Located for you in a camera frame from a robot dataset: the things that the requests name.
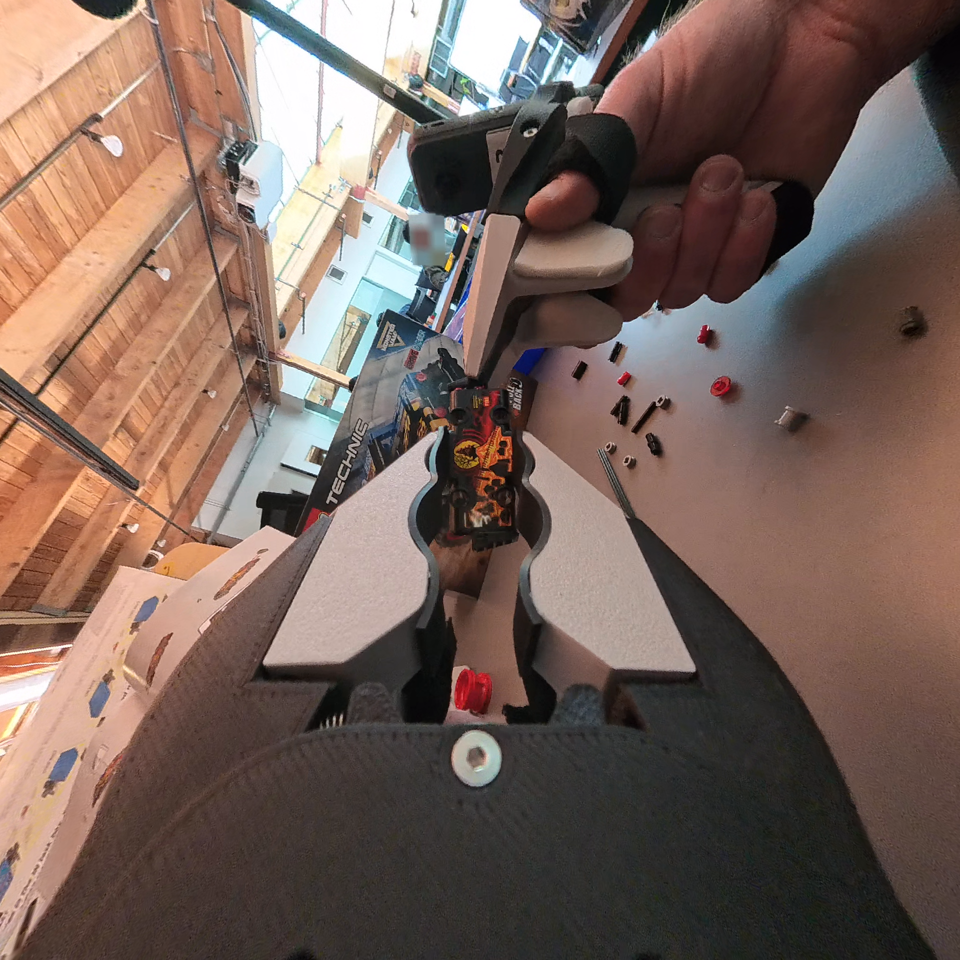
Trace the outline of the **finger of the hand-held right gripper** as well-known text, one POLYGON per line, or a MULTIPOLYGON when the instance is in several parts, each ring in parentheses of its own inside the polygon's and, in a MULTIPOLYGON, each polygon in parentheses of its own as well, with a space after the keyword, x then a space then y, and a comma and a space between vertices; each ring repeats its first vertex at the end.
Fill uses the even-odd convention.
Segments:
POLYGON ((522 221, 488 214, 477 254, 463 321, 463 370, 468 378, 488 378, 502 330, 504 285, 522 234, 522 221))

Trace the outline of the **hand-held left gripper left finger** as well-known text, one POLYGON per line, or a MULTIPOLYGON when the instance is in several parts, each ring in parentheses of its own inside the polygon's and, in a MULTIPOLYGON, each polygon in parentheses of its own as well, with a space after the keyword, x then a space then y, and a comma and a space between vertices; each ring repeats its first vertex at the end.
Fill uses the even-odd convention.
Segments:
POLYGON ((333 512, 264 656, 270 678, 403 687, 420 671, 430 565, 411 518, 429 454, 408 451, 333 512))

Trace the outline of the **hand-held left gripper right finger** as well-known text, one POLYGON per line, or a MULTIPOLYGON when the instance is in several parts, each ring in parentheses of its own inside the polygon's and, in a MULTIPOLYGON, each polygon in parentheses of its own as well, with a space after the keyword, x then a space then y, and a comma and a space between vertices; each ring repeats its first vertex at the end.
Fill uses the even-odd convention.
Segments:
POLYGON ((691 679, 695 665, 623 511, 529 433, 517 482, 528 547, 513 617, 524 682, 586 685, 691 679))

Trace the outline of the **flame-printed black toy panel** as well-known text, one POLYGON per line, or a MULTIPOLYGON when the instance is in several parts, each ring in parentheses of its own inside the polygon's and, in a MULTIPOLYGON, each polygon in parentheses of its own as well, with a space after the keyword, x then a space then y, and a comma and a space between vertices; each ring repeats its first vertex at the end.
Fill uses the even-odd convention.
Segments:
POLYGON ((441 489, 444 538, 486 553, 520 535, 518 443, 510 398, 475 378, 451 385, 441 489))

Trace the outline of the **grey desk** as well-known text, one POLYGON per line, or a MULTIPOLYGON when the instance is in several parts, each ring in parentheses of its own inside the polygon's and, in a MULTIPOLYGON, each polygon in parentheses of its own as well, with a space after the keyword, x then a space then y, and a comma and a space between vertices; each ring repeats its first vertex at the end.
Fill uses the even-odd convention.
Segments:
POLYGON ((928 74, 863 108, 810 236, 748 294, 626 325, 626 389, 607 344, 546 353, 530 427, 607 498, 596 450, 636 457, 617 471, 640 518, 776 658, 897 894, 958 958, 958 179, 941 144, 957 126, 928 112, 928 74), (793 434, 786 405, 810 414, 793 434))

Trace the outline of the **person's right hand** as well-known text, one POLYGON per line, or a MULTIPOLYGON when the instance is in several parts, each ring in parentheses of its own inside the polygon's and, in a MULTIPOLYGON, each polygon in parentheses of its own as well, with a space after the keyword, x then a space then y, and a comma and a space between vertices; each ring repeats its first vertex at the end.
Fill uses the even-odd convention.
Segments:
POLYGON ((958 26, 952 1, 708 1, 687 8, 606 88, 641 185, 687 184, 680 206, 636 221, 630 273, 609 302, 626 322, 655 304, 728 304, 756 284, 774 198, 745 183, 817 195, 864 105, 958 26))

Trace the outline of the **long black axle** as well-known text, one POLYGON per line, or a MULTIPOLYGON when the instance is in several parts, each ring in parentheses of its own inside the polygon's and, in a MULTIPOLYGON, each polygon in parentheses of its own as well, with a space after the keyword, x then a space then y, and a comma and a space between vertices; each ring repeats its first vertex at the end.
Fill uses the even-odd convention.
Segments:
POLYGON ((606 480, 621 512, 626 519, 635 520, 637 518, 636 511, 618 478, 611 457, 608 456, 608 454, 603 450, 603 446, 598 448, 596 452, 603 467, 604 473, 606 474, 606 480))

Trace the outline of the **small red wheel hub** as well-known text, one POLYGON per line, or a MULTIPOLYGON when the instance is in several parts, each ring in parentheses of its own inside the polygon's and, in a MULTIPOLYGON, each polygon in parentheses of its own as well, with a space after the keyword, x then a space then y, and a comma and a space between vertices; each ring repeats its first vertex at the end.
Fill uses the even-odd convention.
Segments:
POLYGON ((493 699, 493 679, 484 671, 476 671, 469 666, 457 666, 453 670, 451 692, 452 705, 456 711, 485 715, 493 699))

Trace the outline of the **black metal pole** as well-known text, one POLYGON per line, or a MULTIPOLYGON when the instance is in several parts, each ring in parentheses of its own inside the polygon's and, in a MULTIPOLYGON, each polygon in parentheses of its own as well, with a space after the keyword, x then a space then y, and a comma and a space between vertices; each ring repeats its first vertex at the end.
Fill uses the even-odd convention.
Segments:
POLYGON ((283 39, 313 56, 324 66, 349 79, 379 101, 419 125, 446 122, 453 114, 423 102, 396 82, 386 78, 357 58, 308 28, 301 21, 267 1, 229 1, 229 5, 266 26, 283 39))

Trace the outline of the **printed toy set box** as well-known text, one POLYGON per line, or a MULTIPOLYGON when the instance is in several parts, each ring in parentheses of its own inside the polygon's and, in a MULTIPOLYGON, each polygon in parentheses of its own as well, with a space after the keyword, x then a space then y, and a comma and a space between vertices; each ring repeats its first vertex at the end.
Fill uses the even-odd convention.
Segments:
MULTIPOLYGON (((423 438, 439 429, 448 434, 451 385, 466 378, 462 360, 462 345, 450 337, 394 310, 380 315, 297 534, 331 516, 423 438)), ((536 392, 529 366, 513 370, 501 389, 517 437, 536 392)))

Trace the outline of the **white ceiling unit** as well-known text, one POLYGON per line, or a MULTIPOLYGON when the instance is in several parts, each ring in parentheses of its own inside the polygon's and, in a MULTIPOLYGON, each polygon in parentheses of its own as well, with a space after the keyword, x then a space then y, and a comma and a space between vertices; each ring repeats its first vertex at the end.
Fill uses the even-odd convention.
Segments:
POLYGON ((241 219, 261 232, 282 200, 282 163, 281 148, 269 141, 229 140, 219 155, 241 219))

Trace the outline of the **black ceiling rail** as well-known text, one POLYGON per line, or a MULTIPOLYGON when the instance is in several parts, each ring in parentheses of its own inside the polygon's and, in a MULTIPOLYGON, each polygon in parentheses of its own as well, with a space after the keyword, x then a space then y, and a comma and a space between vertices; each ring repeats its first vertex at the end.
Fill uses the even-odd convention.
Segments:
POLYGON ((135 476, 4 369, 1 370, 1 406, 3 411, 13 416, 16 424, 30 428, 115 488, 132 495, 139 491, 140 482, 135 476))

